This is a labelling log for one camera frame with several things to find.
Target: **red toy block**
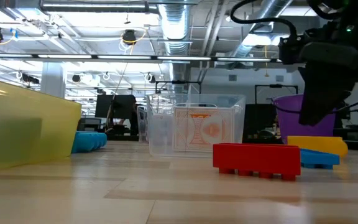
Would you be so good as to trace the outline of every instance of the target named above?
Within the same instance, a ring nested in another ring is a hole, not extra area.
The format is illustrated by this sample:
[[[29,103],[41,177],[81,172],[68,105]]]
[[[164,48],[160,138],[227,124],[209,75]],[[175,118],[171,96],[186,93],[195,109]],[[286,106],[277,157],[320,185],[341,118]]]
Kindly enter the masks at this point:
[[[272,178],[281,174],[283,180],[295,180],[301,174],[300,149],[297,146],[265,144],[215,144],[213,167],[219,173],[252,175]]]

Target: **yellow plastic container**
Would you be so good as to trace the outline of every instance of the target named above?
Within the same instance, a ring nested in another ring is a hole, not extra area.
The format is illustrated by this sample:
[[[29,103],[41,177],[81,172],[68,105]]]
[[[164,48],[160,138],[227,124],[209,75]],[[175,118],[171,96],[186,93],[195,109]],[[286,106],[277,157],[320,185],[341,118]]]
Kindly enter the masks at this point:
[[[348,152],[347,145],[341,137],[288,136],[288,145],[336,154],[341,157],[346,156]]]
[[[69,156],[81,105],[0,82],[0,169]]]

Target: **blue toy piece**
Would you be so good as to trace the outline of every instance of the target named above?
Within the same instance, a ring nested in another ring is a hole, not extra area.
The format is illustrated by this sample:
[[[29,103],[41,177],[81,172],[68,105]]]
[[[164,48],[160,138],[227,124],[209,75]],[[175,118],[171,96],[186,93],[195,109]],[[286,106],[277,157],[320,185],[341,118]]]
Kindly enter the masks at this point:
[[[105,146],[106,143],[107,136],[104,133],[77,131],[71,153],[90,152],[100,149]]]
[[[305,168],[333,169],[333,165],[341,163],[339,155],[301,149],[301,166]]]

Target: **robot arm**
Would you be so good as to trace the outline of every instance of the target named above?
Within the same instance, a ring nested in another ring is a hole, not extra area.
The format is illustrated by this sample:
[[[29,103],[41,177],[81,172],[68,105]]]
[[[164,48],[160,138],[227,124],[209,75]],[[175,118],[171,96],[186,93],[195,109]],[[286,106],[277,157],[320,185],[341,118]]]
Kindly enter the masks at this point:
[[[285,65],[305,63],[299,68],[305,81],[299,122],[319,123],[351,95],[358,82],[358,0],[307,0],[317,15],[331,21],[302,35],[297,35],[293,24],[281,18],[247,21],[233,16],[236,9],[252,1],[245,0],[234,6],[232,20],[242,24],[274,21],[289,26],[290,36],[282,38],[278,45],[279,59]],[[337,12],[323,12],[318,7],[321,3]]]

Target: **purple bucket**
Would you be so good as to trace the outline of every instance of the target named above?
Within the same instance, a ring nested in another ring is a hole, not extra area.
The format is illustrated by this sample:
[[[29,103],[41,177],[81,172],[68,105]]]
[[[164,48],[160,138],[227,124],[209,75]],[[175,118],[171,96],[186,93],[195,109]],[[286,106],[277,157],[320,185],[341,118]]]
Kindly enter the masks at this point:
[[[303,94],[283,96],[274,99],[274,104],[286,110],[300,111]],[[287,136],[333,136],[335,114],[327,115],[315,126],[299,124],[299,115],[277,110],[281,137],[287,144]]]

